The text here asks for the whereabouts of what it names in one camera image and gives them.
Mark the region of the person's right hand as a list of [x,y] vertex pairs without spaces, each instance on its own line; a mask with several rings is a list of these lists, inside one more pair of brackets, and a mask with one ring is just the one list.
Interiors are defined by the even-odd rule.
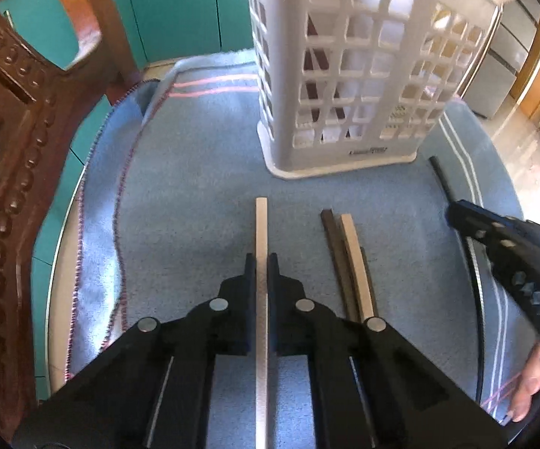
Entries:
[[533,396],[540,390],[540,342],[533,346],[511,397],[507,416],[519,423],[528,415]]

